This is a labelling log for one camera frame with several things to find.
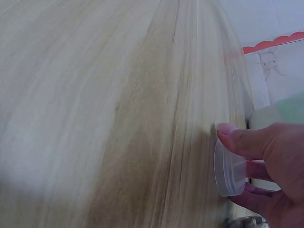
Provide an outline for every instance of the clear plastic cap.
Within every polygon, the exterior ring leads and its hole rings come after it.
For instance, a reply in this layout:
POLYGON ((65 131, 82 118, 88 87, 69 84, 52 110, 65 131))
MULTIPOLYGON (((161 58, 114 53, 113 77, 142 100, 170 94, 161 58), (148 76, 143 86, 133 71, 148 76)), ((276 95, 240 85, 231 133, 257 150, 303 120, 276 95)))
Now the clear plastic cap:
POLYGON ((214 151, 214 175, 221 196, 241 195, 246 183, 246 159, 230 152, 218 140, 214 151))

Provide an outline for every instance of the printed illustration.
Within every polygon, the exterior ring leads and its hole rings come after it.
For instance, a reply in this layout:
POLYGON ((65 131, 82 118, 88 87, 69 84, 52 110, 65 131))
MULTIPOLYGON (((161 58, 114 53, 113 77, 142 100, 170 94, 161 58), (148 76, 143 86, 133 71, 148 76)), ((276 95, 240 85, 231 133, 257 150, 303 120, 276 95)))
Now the printed illustration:
POLYGON ((285 75, 284 70, 277 65, 275 56, 276 47, 271 47, 262 51, 258 51, 260 57, 260 64, 264 71, 265 81, 271 75, 272 69, 280 75, 285 75))

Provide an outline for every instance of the fingernail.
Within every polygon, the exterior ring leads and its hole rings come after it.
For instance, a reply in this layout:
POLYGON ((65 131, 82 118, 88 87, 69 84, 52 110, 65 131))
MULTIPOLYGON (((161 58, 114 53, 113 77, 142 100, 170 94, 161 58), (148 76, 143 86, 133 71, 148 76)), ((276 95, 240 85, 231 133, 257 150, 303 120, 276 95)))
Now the fingernail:
POLYGON ((232 132, 234 132, 235 130, 237 130, 238 128, 229 123, 219 123, 219 124, 215 125, 215 129, 224 135, 229 135, 232 132))

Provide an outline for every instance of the red scalloped border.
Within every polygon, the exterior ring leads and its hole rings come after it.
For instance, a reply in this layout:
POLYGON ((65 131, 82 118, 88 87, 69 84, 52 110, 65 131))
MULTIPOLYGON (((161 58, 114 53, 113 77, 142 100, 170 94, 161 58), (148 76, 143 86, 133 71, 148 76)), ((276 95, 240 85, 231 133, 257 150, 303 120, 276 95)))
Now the red scalloped border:
POLYGON ((281 36, 275 38, 273 41, 262 41, 258 43, 255 47, 243 47, 244 54, 248 54, 251 52, 263 50, 265 48, 277 46, 283 43, 288 43, 291 41, 295 41, 297 39, 303 39, 304 38, 304 32, 296 32, 292 34, 291 36, 281 36))

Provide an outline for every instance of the white wall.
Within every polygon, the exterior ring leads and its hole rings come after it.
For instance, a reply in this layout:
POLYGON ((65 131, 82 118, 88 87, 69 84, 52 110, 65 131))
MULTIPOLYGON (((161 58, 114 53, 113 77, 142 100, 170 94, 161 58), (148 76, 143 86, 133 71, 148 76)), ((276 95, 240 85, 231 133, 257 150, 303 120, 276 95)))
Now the white wall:
POLYGON ((304 31, 304 0, 219 0, 243 46, 304 31))

